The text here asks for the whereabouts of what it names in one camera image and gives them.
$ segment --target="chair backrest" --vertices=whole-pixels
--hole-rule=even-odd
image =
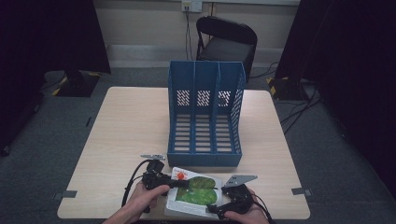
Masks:
[[[256,33],[244,23],[228,21],[214,16],[206,16],[198,19],[196,27],[198,36],[201,40],[201,33],[203,33],[252,46],[257,45]]]

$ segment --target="person's hand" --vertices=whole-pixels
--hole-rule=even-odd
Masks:
[[[162,185],[156,189],[147,190],[140,181],[134,188],[131,198],[119,211],[111,216],[104,223],[131,223],[137,221],[146,207],[157,206],[157,198],[169,190],[169,186]]]
[[[251,194],[255,194],[253,190],[248,189]],[[253,200],[257,202],[256,196],[252,196]],[[225,217],[232,221],[238,221],[243,224],[269,224],[267,218],[265,217],[264,212],[260,209],[257,204],[253,204],[250,209],[243,215],[233,212],[227,211],[224,214]]]

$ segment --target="wooden table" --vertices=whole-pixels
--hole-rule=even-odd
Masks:
[[[169,134],[166,88],[113,87],[99,111],[67,190],[60,218],[107,218],[121,205],[124,188],[141,154],[166,155]],[[274,219],[306,219],[310,212],[285,136],[267,91],[245,91],[239,122],[242,159],[237,168],[182,167],[219,177],[257,175],[247,183],[265,201]],[[139,172],[145,172],[144,165]],[[163,173],[170,174],[165,162]],[[180,219],[163,214],[165,197],[142,219]]]

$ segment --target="black controller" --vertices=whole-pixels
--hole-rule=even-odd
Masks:
[[[142,182],[146,189],[155,189],[161,185],[167,185],[169,188],[183,188],[187,189],[189,187],[189,180],[174,180],[171,179],[170,175],[164,175],[161,173],[164,164],[158,160],[152,160],[148,163],[148,168],[146,172],[143,173]],[[149,207],[147,207],[144,213],[149,213]]]
[[[253,205],[253,197],[245,184],[237,187],[221,188],[221,191],[227,194],[231,202],[217,207],[216,205],[207,205],[209,213],[217,214],[220,220],[223,220],[224,213],[234,211],[239,214],[245,214]]]

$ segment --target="black chair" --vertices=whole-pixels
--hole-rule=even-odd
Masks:
[[[196,26],[199,36],[196,60],[242,62],[248,82],[257,47],[256,33],[243,23],[214,16],[198,19]],[[211,36],[206,46],[202,34]]]

